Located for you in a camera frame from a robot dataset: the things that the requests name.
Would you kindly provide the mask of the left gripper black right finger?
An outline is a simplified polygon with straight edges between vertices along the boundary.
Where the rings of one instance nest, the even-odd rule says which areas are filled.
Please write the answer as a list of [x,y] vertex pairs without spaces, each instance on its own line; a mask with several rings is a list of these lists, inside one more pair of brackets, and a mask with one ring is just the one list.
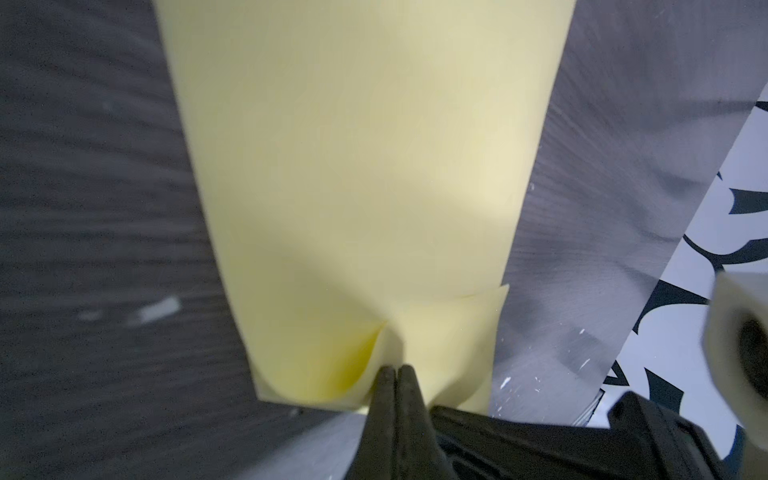
[[457,479],[440,448],[415,369],[403,365],[395,387],[395,478]]

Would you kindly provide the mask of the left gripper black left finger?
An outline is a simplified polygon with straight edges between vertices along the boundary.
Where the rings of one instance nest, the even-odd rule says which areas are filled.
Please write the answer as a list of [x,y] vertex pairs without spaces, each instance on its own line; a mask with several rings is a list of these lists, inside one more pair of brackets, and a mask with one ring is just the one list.
[[393,479],[396,452],[396,385],[393,367],[382,367],[372,388],[369,410],[356,454],[345,479]]

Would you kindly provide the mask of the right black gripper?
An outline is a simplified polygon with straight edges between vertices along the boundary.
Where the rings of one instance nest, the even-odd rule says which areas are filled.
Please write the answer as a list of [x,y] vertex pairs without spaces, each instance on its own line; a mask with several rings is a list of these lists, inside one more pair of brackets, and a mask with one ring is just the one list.
[[635,393],[606,429],[514,423],[447,407],[430,412],[461,479],[727,479],[705,432]]

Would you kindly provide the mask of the yellow square paper sheet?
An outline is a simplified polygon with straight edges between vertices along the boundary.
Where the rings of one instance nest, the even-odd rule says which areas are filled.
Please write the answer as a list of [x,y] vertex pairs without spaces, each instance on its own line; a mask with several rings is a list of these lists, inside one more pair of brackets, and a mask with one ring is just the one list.
[[257,396],[485,413],[571,1],[158,1]]

